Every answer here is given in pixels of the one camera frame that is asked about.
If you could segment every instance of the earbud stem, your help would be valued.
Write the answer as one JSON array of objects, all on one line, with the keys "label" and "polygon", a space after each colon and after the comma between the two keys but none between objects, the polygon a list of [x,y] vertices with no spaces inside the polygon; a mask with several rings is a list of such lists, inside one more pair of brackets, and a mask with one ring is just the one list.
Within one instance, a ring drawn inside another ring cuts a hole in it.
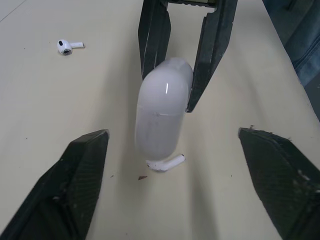
[{"label": "earbud stem", "polygon": [[82,41],[82,42],[71,42],[70,43],[70,46],[73,48],[73,49],[79,49],[79,48],[85,48],[85,43]]}]

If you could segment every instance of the white table surface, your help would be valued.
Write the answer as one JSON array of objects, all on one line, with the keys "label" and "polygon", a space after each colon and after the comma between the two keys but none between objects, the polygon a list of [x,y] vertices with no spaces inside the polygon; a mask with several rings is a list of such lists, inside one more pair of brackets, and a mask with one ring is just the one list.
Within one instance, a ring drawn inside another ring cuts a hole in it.
[{"label": "white table surface", "polygon": [[[0,0],[0,15],[21,2]],[[70,141],[109,129],[88,240],[281,239],[254,190],[238,128],[290,137],[319,168],[320,125],[262,1],[238,0],[229,47],[184,118],[176,153],[187,161],[163,174],[133,145],[142,3],[27,0],[0,22],[0,232]],[[169,5],[167,57],[194,65],[208,10]],[[59,39],[86,49],[59,55]]]}]

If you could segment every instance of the white earbud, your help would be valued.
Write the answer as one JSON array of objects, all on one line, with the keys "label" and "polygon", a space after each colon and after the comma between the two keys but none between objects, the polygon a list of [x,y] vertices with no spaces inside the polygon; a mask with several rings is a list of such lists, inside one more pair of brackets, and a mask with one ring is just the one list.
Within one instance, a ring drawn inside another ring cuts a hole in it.
[{"label": "white earbud", "polygon": [[58,47],[59,53],[61,53],[64,56],[72,54],[72,49],[78,49],[78,48],[83,49],[86,47],[84,42],[69,43],[68,41],[63,39],[59,40],[56,46]]}]

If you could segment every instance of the wireless earbud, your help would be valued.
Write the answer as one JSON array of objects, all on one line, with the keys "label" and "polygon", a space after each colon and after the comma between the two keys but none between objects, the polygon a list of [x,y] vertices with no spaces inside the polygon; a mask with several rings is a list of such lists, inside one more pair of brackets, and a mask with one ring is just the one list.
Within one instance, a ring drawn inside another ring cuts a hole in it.
[{"label": "wireless earbud", "polygon": [[69,43],[68,41],[63,39],[59,40],[56,46],[58,47],[59,53],[61,53],[64,56],[72,54],[72,49],[78,49],[78,48],[83,49],[86,47],[84,42]]}]

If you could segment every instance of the small debris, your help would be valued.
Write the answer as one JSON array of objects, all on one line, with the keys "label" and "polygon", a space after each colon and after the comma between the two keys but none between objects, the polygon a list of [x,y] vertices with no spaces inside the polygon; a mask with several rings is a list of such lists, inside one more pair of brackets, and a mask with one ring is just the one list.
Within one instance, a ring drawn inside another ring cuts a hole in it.
[{"label": "small debris", "polygon": [[138,181],[139,180],[142,180],[142,179],[146,179],[148,176],[140,176],[139,178],[138,178]]}]

